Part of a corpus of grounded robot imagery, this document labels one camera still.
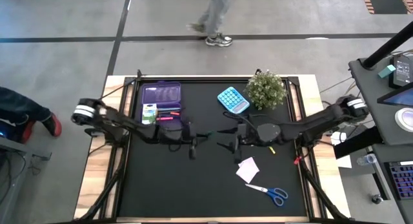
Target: scissors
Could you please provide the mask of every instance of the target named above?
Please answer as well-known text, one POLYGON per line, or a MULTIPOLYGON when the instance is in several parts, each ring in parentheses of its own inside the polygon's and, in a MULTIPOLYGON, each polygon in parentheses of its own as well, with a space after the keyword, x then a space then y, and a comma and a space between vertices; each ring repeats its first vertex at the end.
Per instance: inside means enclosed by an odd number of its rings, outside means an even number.
POLYGON ((271 197, 274 204, 278 207, 283 206, 284 200, 288 198, 287 192, 285 192, 284 190, 280 188, 263 188, 263 187, 259 187, 255 185, 249 185, 249 184, 245 184, 245 185, 250 188, 256 189, 258 191, 265 192, 268 196, 271 197))

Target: green plant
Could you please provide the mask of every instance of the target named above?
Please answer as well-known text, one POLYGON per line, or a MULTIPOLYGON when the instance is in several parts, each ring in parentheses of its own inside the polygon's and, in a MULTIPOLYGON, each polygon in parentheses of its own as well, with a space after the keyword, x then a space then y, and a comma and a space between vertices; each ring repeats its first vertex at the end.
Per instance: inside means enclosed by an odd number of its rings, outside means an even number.
POLYGON ((277 105, 283 104, 284 97, 287 95, 281 78, 268 70, 259 71, 251 77, 245 92, 258 110, 275 109, 277 105))

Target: blue scissor handle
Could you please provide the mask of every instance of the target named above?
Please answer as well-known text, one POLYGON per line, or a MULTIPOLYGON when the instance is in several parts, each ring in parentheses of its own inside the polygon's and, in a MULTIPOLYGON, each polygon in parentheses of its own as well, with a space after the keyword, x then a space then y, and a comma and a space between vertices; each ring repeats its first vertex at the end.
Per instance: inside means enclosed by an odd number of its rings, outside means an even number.
POLYGON ((269 188, 267 194, 277 206, 283 206, 284 200, 288 198, 287 192, 280 188, 269 188))

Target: wooden table frame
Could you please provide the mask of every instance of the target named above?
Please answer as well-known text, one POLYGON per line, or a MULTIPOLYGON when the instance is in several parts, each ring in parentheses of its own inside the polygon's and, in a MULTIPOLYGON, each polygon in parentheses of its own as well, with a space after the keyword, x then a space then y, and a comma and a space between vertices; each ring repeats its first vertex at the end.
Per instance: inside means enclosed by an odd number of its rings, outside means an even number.
MULTIPOLYGON (((161 79, 161 78, 217 78, 217 77, 239 77, 239 78, 250 78, 251 75, 240 75, 240 76, 143 76, 143 79, 161 79)), ((295 113, 295 118, 297 120, 301 119, 303 115, 311 115, 313 113, 319 112, 323 109, 321 104, 321 98, 319 96, 316 78, 314 75, 291 75, 291 77, 297 77, 298 81, 295 84, 298 86, 290 85, 291 99, 293 101, 294 107, 293 111, 295 113)), ((124 85, 128 80, 135 78, 135 76, 109 76, 103 94, 109 94, 113 92, 118 87, 124 85)), ((105 97, 103 101, 111 107, 117 108, 118 110, 123 110, 126 115, 131 115, 132 110, 130 110, 132 100, 133 88, 137 88, 137 85, 130 85, 126 89, 120 89, 113 92, 109 96, 105 97)), ((92 140, 90 151, 101 146, 104 143, 104 137, 95 137, 92 140)), ((79 193, 76 210, 74 218, 80 218, 86 211, 92 206, 94 201, 100 195, 103 187, 109 180, 110 176, 113 175, 114 170, 117 169, 120 162, 121 156, 126 156, 122 154, 122 148, 115 148, 106 146, 92 154, 85 167, 85 173, 83 175, 83 181, 81 185, 81 190, 79 193)), ((319 183, 321 184, 325 193, 329 196, 336 207, 346 216, 350 216, 348 211, 347 200, 344 194, 343 185, 339 175, 336 158, 334 155, 334 149, 330 145, 319 144, 314 148, 314 152, 310 154, 313 162, 311 163, 309 158, 306 158, 306 163, 308 168, 316 167, 317 170, 313 172, 318 172, 315 174, 315 178, 319 178, 319 183)), ((324 210, 319 205, 320 200, 317 198, 315 190, 306 182, 309 188, 312 209, 308 207, 306 203, 307 213, 314 214, 314 217, 320 218, 324 214, 324 210)), ((109 197, 107 199, 106 210, 98 212, 95 218, 110 218, 116 217, 113 214, 113 206, 116 205, 115 193, 116 189, 119 189, 121 185, 116 184, 110 191, 109 197)), ((118 222, 282 222, 282 221, 308 221, 307 217, 230 217, 230 218, 117 218, 118 222)))

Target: sneaker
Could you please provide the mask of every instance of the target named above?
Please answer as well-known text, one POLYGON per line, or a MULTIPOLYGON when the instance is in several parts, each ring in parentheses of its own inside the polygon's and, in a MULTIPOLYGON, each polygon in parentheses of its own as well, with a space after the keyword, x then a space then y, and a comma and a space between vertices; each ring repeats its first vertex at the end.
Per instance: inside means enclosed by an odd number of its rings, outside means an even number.
POLYGON ((208 46, 226 47, 232 44, 232 38, 223 36, 221 33, 218 33, 215 38, 207 37, 205 39, 205 43, 208 46))
POLYGON ((205 33, 205 25, 204 24, 199 24, 199 23, 190 23, 187 25, 187 27, 190 30, 193 30, 195 32, 198 32, 200 34, 204 34, 205 33))
POLYGON ((30 139, 34 123, 35 121, 27 121, 26 123, 15 126, 18 142, 25 144, 30 139))
POLYGON ((52 113, 50 118, 46 119, 46 121, 42 121, 42 123, 52 136, 59 137, 62 133, 62 124, 54 113, 52 113))

